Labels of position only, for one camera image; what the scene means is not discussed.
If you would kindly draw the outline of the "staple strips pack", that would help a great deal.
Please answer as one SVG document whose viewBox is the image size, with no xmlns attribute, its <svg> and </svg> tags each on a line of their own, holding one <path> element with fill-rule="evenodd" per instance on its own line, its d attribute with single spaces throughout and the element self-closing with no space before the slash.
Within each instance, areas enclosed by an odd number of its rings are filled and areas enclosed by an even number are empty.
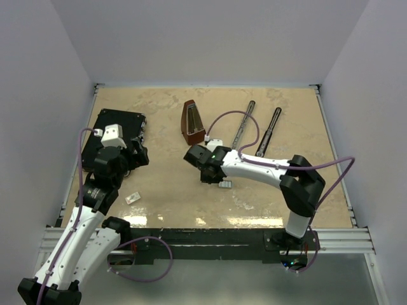
<svg viewBox="0 0 407 305">
<path fill-rule="evenodd" d="M 218 186 L 220 188 L 224 188 L 224 189 L 231 189 L 232 185 L 233 185 L 232 181 L 230 181 L 230 180 L 224 180 L 224 181 L 219 182 L 219 184 L 218 184 Z"/>
</svg>

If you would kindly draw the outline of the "small white card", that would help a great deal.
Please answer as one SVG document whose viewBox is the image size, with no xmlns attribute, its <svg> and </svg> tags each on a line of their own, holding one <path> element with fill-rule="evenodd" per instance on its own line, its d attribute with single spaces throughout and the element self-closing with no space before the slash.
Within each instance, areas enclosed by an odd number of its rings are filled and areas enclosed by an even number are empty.
<svg viewBox="0 0 407 305">
<path fill-rule="evenodd" d="M 136 201 L 140 200 L 140 198 L 141 198 L 141 195 L 139 194 L 139 192 L 135 192 L 135 193 L 127 196 L 125 198 L 125 201 L 128 205 L 131 205 L 131 204 L 135 203 Z"/>
</svg>

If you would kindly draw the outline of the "grey black stapler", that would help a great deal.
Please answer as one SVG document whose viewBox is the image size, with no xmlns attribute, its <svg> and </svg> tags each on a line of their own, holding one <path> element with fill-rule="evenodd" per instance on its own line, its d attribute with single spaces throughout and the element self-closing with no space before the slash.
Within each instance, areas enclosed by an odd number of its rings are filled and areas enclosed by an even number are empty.
<svg viewBox="0 0 407 305">
<path fill-rule="evenodd" d="M 247 121 L 249 119 L 249 114 L 251 115 L 254 108 L 255 108 L 256 102 L 254 100 L 251 100 L 248 103 L 247 109 L 245 111 L 244 117 L 242 118 L 239 128 L 237 130 L 237 133 L 235 135 L 235 138 L 233 139 L 233 142 L 231 143 L 231 148 L 232 149 L 237 149 L 239 147 L 240 141 L 243 137 L 246 125 L 247 125 Z"/>
</svg>

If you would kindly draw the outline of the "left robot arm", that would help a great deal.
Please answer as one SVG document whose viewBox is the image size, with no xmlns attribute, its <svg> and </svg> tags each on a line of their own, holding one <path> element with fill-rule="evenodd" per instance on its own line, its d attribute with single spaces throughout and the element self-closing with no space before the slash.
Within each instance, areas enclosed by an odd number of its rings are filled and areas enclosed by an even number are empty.
<svg viewBox="0 0 407 305">
<path fill-rule="evenodd" d="M 110 250 L 132 241 L 130 225 L 111 218 L 95 242 L 89 239 L 118 197 L 127 173 L 149 163 L 148 150 L 137 137 L 125 147 L 98 150 L 93 171 L 86 175 L 71 218 L 47 261 L 33 278 L 23 278 L 18 293 L 26 304 L 79 304 L 82 289 Z"/>
</svg>

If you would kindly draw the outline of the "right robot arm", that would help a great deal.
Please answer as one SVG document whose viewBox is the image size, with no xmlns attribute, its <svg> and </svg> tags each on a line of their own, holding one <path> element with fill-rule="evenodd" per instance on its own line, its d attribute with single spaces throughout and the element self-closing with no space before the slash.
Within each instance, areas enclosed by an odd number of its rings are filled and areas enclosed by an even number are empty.
<svg viewBox="0 0 407 305">
<path fill-rule="evenodd" d="M 291 159 L 264 159 L 225 146 L 208 149 L 193 145 L 184 160 L 200 170 L 202 183 L 217 184 L 227 177 L 239 177 L 279 189 L 289 209 L 283 234 L 285 246 L 296 250 L 306 242 L 305 233 L 326 185 L 306 158 L 295 155 Z"/>
</svg>

